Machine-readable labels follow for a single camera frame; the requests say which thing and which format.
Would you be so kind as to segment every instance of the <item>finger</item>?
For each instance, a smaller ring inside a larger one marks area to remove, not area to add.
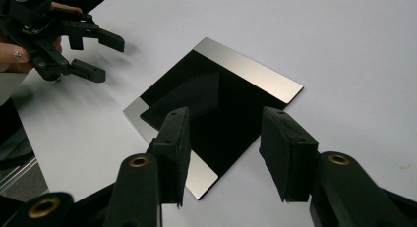
[[[55,49],[59,52],[62,53],[62,46],[61,46],[61,37],[58,37],[53,43],[52,45],[55,47]]]
[[[26,63],[29,58],[24,48],[14,44],[0,43],[0,63]]]
[[[0,63],[0,73],[7,72],[10,67],[10,63]]]
[[[10,64],[6,72],[28,73],[31,69],[33,69],[33,66],[30,63],[14,63]]]
[[[79,8],[79,7],[72,7],[72,6],[69,6],[69,5],[52,2],[51,3],[51,9],[54,9],[54,8],[61,8],[61,9],[66,9],[66,10],[71,10],[71,11],[77,11],[79,13],[83,12],[83,10],[81,10],[81,8]]]

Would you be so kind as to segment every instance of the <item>reflective surface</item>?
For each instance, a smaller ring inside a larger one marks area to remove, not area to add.
[[[283,109],[303,88],[214,40],[205,38],[129,105],[124,113],[141,136],[150,142],[157,135],[157,130],[142,120],[140,115],[148,110],[149,105],[159,103],[160,98],[177,89],[178,85],[183,85],[189,77],[198,77],[201,76],[199,74],[212,71],[219,71],[221,75],[218,109],[191,123],[194,152],[187,188],[197,199],[203,197],[258,137],[261,119],[258,118],[258,110],[261,112],[265,105]]]

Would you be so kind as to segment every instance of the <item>gray floor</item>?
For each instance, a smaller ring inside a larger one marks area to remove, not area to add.
[[[0,160],[31,152],[25,130],[20,128],[0,145]],[[37,160],[31,159],[23,166],[0,171],[0,195],[28,201],[48,192]]]

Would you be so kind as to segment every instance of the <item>silver metal plate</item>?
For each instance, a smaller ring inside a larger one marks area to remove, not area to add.
[[[212,39],[205,38],[193,50],[285,104],[288,104],[303,88],[277,72]],[[141,136],[150,142],[152,138],[157,136],[157,130],[140,117],[148,108],[149,106],[138,97],[124,110],[124,114]],[[190,192],[197,199],[201,199],[218,179],[218,175],[195,152],[192,152],[186,183]]]

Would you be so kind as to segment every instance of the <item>white table surface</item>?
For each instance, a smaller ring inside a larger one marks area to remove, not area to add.
[[[320,142],[356,158],[381,187],[417,200],[417,0],[106,0],[91,13],[126,52],[85,41],[64,55],[107,81],[44,81],[13,96],[50,191],[82,199],[148,145],[123,110],[203,38],[303,85],[287,107]],[[313,226],[281,203],[257,140],[201,201],[163,207],[165,226]]]

